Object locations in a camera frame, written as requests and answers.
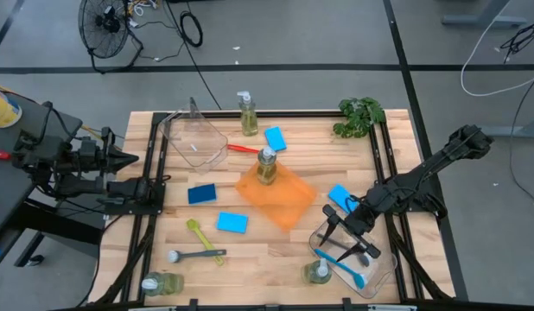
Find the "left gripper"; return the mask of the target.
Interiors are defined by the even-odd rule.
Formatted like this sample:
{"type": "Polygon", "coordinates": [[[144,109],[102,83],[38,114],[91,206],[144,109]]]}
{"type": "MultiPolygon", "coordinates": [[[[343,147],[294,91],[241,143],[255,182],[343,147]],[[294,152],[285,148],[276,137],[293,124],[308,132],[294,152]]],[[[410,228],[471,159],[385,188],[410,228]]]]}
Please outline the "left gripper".
{"type": "Polygon", "coordinates": [[[97,141],[85,139],[81,141],[79,148],[80,170],[83,172],[97,171],[99,176],[93,182],[95,190],[104,190],[107,175],[111,172],[117,173],[119,170],[137,162],[138,155],[123,152],[117,145],[114,145],[114,134],[110,127],[103,127],[100,134],[102,147],[97,145],[97,141]]]}

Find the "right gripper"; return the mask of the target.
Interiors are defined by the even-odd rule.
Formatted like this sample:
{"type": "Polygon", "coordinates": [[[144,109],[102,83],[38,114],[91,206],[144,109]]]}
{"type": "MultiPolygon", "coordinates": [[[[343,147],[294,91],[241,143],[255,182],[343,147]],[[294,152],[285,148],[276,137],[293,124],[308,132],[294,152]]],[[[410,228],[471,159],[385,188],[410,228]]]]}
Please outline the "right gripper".
{"type": "Polygon", "coordinates": [[[363,254],[365,251],[371,257],[378,258],[381,251],[374,244],[367,242],[363,234],[374,228],[376,218],[383,212],[378,206],[385,198],[384,190],[368,190],[365,196],[359,198],[359,206],[344,219],[329,204],[326,204],[322,212],[327,216],[327,229],[322,236],[320,246],[323,246],[336,227],[341,225],[350,236],[357,239],[358,243],[345,251],[337,259],[338,262],[356,253],[363,254]]]}

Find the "grey dish brush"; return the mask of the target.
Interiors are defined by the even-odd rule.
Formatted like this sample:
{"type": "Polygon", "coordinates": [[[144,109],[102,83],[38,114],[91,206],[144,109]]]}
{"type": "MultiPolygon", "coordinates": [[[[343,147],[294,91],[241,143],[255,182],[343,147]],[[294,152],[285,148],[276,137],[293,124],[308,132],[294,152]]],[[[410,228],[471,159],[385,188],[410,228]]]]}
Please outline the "grey dish brush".
{"type": "Polygon", "coordinates": [[[190,258],[190,257],[220,257],[224,256],[226,254],[226,250],[207,250],[207,251],[200,251],[200,252],[190,252],[190,253],[183,253],[180,251],[169,251],[168,252],[168,261],[170,263],[178,263],[183,258],[190,258]]]}
{"type": "MultiPolygon", "coordinates": [[[[322,238],[323,236],[320,233],[316,233],[310,237],[309,242],[315,248],[319,248],[319,243],[322,238]]],[[[343,238],[329,238],[320,248],[334,258],[338,258],[357,243],[357,240],[348,236],[344,236],[343,238]]],[[[342,259],[341,262],[352,268],[367,268],[373,265],[374,259],[366,252],[363,244],[361,247],[362,249],[360,251],[342,259]]]]}

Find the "blue dish brush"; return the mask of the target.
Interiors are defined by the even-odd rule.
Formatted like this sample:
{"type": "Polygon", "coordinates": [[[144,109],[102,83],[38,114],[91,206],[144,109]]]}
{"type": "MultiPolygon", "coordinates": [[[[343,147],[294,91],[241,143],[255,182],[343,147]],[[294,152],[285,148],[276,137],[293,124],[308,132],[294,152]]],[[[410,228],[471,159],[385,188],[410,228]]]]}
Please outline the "blue dish brush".
{"type": "Polygon", "coordinates": [[[357,289],[363,289],[366,285],[365,278],[358,272],[355,272],[351,268],[349,268],[344,263],[338,262],[335,258],[328,255],[326,252],[322,251],[321,249],[314,249],[314,252],[316,255],[318,255],[321,258],[326,259],[330,263],[333,263],[335,266],[339,267],[340,269],[344,270],[348,274],[350,274],[353,278],[354,284],[357,289]]]}

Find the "blue kitchen sponge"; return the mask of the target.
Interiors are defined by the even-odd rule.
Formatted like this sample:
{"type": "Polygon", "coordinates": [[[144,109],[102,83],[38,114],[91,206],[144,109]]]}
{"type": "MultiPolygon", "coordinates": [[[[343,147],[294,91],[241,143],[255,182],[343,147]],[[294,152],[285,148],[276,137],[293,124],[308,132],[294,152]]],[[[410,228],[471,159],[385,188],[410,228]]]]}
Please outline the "blue kitchen sponge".
{"type": "Polygon", "coordinates": [[[283,138],[283,132],[278,126],[266,129],[264,135],[268,145],[276,152],[287,149],[287,144],[283,138]]]}
{"type": "Polygon", "coordinates": [[[188,204],[195,205],[217,200],[216,187],[213,183],[188,189],[188,204]]]}
{"type": "Polygon", "coordinates": [[[216,228],[224,232],[245,234],[248,216],[238,213],[220,212],[216,228]]]}
{"type": "Polygon", "coordinates": [[[346,214],[353,212],[359,205],[359,202],[354,200],[351,194],[340,184],[335,185],[327,196],[346,214]]]}

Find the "yellow-green pump soap bottle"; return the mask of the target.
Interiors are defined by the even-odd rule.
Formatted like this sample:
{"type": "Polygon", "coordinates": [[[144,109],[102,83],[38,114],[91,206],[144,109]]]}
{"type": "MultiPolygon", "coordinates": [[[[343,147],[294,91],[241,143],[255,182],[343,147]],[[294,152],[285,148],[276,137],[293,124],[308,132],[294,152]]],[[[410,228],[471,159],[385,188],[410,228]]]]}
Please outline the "yellow-green pump soap bottle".
{"type": "Polygon", "coordinates": [[[184,288],[184,276],[174,273],[150,272],[141,281],[141,289],[147,296],[177,295],[184,288]]]}
{"type": "Polygon", "coordinates": [[[330,281],[331,277],[332,271],[325,258],[308,263],[302,267],[302,280],[305,283],[325,284],[330,281]]]}
{"type": "Polygon", "coordinates": [[[267,146],[257,154],[257,178],[265,186],[271,185],[277,176],[277,153],[267,146]]]}
{"type": "Polygon", "coordinates": [[[255,136],[258,133],[256,103],[248,91],[237,92],[239,96],[240,120],[242,132],[245,136],[255,136]]]}

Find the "clear plastic bin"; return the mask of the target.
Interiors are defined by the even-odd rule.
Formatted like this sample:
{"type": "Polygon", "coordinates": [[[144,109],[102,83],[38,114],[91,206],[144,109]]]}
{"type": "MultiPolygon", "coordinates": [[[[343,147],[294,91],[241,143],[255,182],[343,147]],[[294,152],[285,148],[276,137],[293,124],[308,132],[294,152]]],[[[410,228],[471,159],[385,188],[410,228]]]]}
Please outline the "clear plastic bin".
{"type": "Polygon", "coordinates": [[[196,173],[208,173],[227,157],[227,137],[202,115],[193,97],[168,114],[159,123],[159,130],[196,173]]]}
{"type": "MultiPolygon", "coordinates": [[[[342,219],[345,218],[345,214],[342,211],[338,209],[334,210],[342,219]]],[[[327,229],[327,216],[325,214],[324,216],[325,220],[321,223],[321,225],[319,225],[318,228],[313,231],[310,237],[316,233],[320,233],[322,236],[324,235],[327,229]]],[[[330,238],[343,238],[344,236],[348,236],[357,240],[355,237],[350,236],[341,225],[337,226],[330,238]]],[[[342,282],[347,285],[349,289],[351,289],[361,297],[365,299],[372,299],[374,296],[377,295],[377,293],[383,287],[385,282],[393,275],[394,270],[397,266],[397,259],[396,256],[393,255],[390,250],[388,236],[385,232],[385,222],[383,220],[377,220],[375,228],[371,232],[364,233],[363,238],[365,238],[367,242],[374,244],[381,251],[381,254],[378,258],[373,258],[374,263],[370,267],[352,268],[351,266],[347,265],[349,268],[351,268],[355,272],[360,273],[365,278],[366,285],[363,289],[356,288],[353,278],[350,274],[335,266],[333,263],[330,263],[329,261],[327,261],[327,263],[330,270],[332,271],[332,276],[338,277],[342,282]]],[[[309,242],[309,240],[308,243],[314,254],[314,249],[321,249],[320,247],[315,248],[309,242]]]]}

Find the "green dish brush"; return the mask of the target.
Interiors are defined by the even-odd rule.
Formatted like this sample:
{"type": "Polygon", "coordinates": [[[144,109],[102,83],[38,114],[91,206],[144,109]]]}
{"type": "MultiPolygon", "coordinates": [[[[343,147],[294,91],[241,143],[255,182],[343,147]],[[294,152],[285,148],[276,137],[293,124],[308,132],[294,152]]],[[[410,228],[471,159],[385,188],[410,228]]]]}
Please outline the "green dish brush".
{"type": "MultiPolygon", "coordinates": [[[[191,232],[194,232],[196,234],[196,236],[201,241],[201,243],[205,246],[207,251],[213,251],[214,250],[213,245],[209,242],[209,240],[206,238],[206,236],[200,230],[200,223],[197,220],[189,219],[186,222],[186,224],[187,224],[188,230],[190,230],[191,232]]],[[[215,263],[218,266],[222,266],[225,263],[224,260],[222,259],[221,255],[216,255],[216,256],[213,257],[213,259],[214,259],[215,263]]]]}

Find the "dark grey side table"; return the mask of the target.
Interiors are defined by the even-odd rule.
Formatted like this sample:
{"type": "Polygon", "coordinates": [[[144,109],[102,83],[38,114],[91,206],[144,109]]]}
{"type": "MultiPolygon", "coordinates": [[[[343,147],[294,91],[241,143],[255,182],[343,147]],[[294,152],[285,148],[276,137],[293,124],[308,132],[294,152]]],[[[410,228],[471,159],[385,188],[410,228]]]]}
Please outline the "dark grey side table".
{"type": "MultiPolygon", "coordinates": [[[[22,117],[16,124],[0,129],[0,150],[11,152],[21,130],[35,136],[41,132],[47,109],[13,93],[7,98],[22,108],[22,117]]],[[[62,217],[53,213],[49,206],[40,209],[28,204],[26,199],[33,190],[28,174],[14,168],[11,162],[0,160],[0,263],[27,229],[70,241],[99,244],[99,228],[62,217]]]]}

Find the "green potted plant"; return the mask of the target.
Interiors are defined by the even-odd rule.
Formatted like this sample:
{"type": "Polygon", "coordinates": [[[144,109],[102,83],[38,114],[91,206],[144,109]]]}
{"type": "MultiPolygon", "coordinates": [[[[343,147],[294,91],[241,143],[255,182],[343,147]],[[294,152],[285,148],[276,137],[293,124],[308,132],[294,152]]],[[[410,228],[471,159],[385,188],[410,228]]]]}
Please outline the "green potted plant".
{"type": "Polygon", "coordinates": [[[342,138],[364,137],[374,124],[385,121],[385,111],[374,98],[344,98],[338,107],[345,121],[334,124],[333,132],[342,138]]]}

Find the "black floor fan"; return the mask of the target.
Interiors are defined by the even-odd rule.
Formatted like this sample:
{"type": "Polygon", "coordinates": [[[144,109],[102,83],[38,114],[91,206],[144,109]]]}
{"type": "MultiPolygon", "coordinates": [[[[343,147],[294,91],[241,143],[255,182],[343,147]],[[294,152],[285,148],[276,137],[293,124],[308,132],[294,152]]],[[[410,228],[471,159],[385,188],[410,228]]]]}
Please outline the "black floor fan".
{"type": "Polygon", "coordinates": [[[129,0],[80,0],[78,30],[92,69],[100,74],[127,72],[143,51],[142,42],[130,29],[129,0]],[[111,69],[96,66],[96,59],[118,55],[128,38],[135,39],[138,48],[127,65],[111,69]]]}

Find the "grey desk foot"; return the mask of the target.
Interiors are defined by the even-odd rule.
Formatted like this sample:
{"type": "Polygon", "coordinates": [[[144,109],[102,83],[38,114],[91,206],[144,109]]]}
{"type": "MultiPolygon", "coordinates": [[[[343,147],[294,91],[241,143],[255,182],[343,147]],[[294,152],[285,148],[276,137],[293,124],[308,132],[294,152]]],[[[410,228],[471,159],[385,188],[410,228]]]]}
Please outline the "grey desk foot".
{"type": "Polygon", "coordinates": [[[480,126],[487,136],[534,138],[534,119],[525,126],[480,126]]]}

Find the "grey desk leg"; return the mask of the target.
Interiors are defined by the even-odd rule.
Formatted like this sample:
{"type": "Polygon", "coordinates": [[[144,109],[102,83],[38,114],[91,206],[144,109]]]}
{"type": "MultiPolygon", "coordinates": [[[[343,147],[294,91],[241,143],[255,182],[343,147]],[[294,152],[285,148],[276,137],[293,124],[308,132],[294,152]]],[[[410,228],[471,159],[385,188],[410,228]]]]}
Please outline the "grey desk leg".
{"type": "Polygon", "coordinates": [[[487,6],[474,15],[444,15],[441,23],[446,26],[473,28],[516,29],[527,23],[523,17],[505,16],[504,10],[511,0],[490,0],[487,6]]]}

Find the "black aluminium rig frame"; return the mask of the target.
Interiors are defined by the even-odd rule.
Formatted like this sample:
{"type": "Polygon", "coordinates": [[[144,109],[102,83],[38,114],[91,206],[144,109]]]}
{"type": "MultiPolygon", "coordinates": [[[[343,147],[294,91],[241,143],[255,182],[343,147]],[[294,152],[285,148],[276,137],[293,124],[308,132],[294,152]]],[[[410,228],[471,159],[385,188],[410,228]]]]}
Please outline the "black aluminium rig frame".
{"type": "Polygon", "coordinates": [[[120,179],[139,176],[145,169],[162,168],[168,176],[164,208],[156,220],[152,248],[137,264],[121,299],[136,300],[139,283],[148,271],[172,272],[185,278],[178,295],[144,299],[147,307],[174,311],[214,309],[250,311],[370,311],[370,306],[395,307],[400,302],[397,280],[391,276],[372,299],[353,292],[338,277],[324,285],[306,284],[302,267],[314,260],[308,240],[322,223],[322,207],[329,190],[340,184],[363,194],[377,179],[377,164],[388,175],[406,172],[421,161],[410,117],[405,110],[389,110],[387,127],[374,138],[341,139],[333,125],[341,114],[325,111],[261,111],[259,126],[278,126],[287,143],[279,156],[287,168],[314,187],[317,197],[296,226],[285,232],[238,194],[235,185],[254,163],[250,154],[231,151],[205,174],[196,173],[160,132],[151,129],[154,113],[134,111],[125,134],[124,150],[139,160],[122,170],[120,179]],[[213,183],[217,200],[188,204],[188,189],[213,183]],[[248,216],[245,234],[216,228],[220,212],[248,216]],[[169,251],[206,251],[186,222],[195,219],[215,250],[226,250],[218,266],[213,257],[168,261],[169,251]]]}

